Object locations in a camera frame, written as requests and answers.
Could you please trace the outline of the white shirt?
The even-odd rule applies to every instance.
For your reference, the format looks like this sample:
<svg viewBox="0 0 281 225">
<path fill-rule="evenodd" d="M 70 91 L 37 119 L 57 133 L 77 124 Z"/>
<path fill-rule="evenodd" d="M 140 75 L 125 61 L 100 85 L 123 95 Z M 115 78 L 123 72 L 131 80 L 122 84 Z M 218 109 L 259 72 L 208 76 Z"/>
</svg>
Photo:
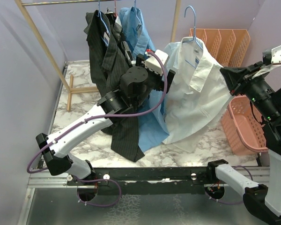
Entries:
<svg viewBox="0 0 281 225">
<path fill-rule="evenodd" d="M 164 144 L 194 152 L 198 141 L 215 127 L 232 100 L 220 69 L 205 44 L 192 37 L 169 43 L 167 69 L 175 76 L 167 94 L 165 122 L 169 136 Z"/>
</svg>

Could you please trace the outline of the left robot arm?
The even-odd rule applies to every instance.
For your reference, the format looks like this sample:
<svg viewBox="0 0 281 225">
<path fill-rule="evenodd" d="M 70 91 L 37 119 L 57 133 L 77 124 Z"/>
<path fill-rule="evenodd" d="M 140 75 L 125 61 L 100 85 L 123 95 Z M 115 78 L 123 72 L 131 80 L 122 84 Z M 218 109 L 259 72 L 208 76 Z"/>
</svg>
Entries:
<svg viewBox="0 0 281 225">
<path fill-rule="evenodd" d="M 86 114 L 64 129 L 36 137 L 40 154 L 52 176 L 68 173 L 89 185 L 94 179 L 90 162 L 71 155 L 71 150 L 82 141 L 104 128 L 110 127 L 116 118 L 133 118 L 153 112 L 164 100 L 175 72 L 166 71 L 168 54 L 148 50 L 139 54 L 134 66 L 120 78 L 119 86 L 103 96 Z M 159 102 L 151 109 L 137 112 L 152 90 L 162 91 Z"/>
</svg>

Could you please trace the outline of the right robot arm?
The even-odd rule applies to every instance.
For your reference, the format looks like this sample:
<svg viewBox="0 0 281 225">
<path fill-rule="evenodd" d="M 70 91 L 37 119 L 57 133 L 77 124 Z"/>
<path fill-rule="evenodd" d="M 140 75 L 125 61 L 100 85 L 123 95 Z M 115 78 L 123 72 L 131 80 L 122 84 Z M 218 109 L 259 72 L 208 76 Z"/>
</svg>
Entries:
<svg viewBox="0 0 281 225">
<path fill-rule="evenodd" d="M 269 185 L 254 182 L 232 168 L 227 161 L 207 165 L 210 183 L 223 181 L 243 198 L 248 212 L 268 225 L 281 225 L 281 88 L 274 91 L 265 81 L 263 62 L 248 67 L 220 69 L 232 96 L 246 95 L 263 117 L 263 132 L 270 158 Z"/>
</svg>

